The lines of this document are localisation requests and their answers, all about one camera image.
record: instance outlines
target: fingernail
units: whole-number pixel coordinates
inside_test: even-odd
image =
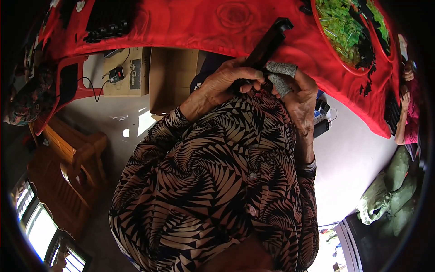
[[[262,77],[263,77],[263,72],[261,72],[261,71],[256,71],[256,72],[255,72],[255,77],[256,77],[256,78],[262,78]]]

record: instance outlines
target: hand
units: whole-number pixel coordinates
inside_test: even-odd
[[[213,106],[218,106],[234,96],[227,92],[227,89],[236,79],[246,78],[256,80],[252,85],[247,84],[240,87],[240,92],[246,93],[252,87],[260,90],[261,83],[264,82],[263,73],[254,68],[240,67],[246,58],[240,57],[224,62],[216,72],[206,78],[201,88],[196,91],[205,95]]]
[[[408,87],[406,85],[400,86],[400,92],[402,97],[400,102],[402,103],[402,111],[408,111],[409,102],[411,101],[411,95],[409,94]]]
[[[412,60],[408,60],[405,64],[405,67],[403,68],[402,77],[406,81],[411,81],[414,79],[414,72],[412,70],[413,66],[414,66],[414,62]]]
[[[314,131],[314,109],[318,86],[314,79],[296,70],[294,78],[280,74],[287,85],[293,90],[282,97],[282,101],[295,124],[301,137],[312,135]],[[272,89],[272,94],[277,94],[276,86]]]

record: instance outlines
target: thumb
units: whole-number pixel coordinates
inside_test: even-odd
[[[263,77],[263,72],[255,70],[251,67],[239,67],[232,69],[227,76],[230,81],[234,81],[239,78],[260,79]]]

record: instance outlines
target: red tablecloth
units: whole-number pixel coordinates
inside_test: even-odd
[[[66,30],[59,20],[53,28],[46,27],[52,29],[45,37],[51,38],[48,59],[140,46],[185,47],[244,56],[251,53],[277,17],[288,17],[294,28],[286,32],[287,38],[273,59],[297,64],[322,90],[356,113],[372,132],[391,136],[383,116],[387,91],[393,90],[398,96],[399,63],[388,62],[379,45],[373,43],[376,71],[370,76],[372,91],[366,97],[360,95],[367,75],[355,76],[343,68],[320,35],[314,17],[299,11],[299,0],[142,0],[127,36],[87,44],[83,38],[94,1],[87,0],[79,13],[73,11]],[[58,11],[51,16],[58,18]]]

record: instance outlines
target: patterned blouse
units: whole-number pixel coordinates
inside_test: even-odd
[[[141,271],[194,272],[256,231],[274,269],[304,271],[319,236],[315,161],[298,165],[294,125],[268,92],[234,97],[196,123],[174,109],[135,148],[110,227]]]

